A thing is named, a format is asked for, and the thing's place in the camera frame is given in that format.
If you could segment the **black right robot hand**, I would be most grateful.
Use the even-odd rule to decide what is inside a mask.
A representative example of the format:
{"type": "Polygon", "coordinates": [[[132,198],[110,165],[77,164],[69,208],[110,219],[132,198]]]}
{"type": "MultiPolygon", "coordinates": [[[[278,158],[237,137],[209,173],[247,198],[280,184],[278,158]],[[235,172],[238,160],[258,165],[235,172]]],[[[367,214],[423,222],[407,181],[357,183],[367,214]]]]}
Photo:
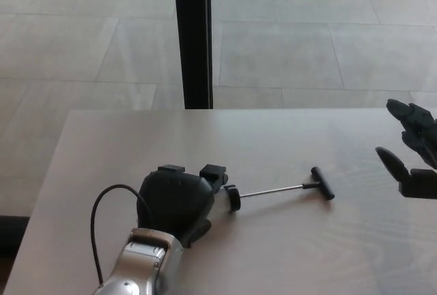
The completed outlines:
{"type": "Polygon", "coordinates": [[[436,119],[416,104],[405,104],[395,99],[386,103],[389,113],[403,126],[401,139],[416,152],[430,169],[407,169],[394,153],[384,147],[375,151],[386,170],[397,181],[404,197],[418,199],[436,198],[436,119]]]}

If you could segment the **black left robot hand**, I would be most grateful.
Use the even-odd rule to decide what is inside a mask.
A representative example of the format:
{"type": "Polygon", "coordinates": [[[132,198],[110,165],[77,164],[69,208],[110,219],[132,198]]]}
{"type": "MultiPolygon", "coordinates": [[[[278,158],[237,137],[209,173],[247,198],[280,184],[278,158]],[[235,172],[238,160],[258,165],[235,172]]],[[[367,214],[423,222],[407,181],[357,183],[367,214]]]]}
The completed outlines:
{"type": "Polygon", "coordinates": [[[206,165],[199,175],[177,165],[160,166],[145,177],[139,190],[147,208],[137,202],[138,227],[163,231],[190,248],[210,230],[207,216],[227,181],[226,168],[218,165],[206,165]]]}

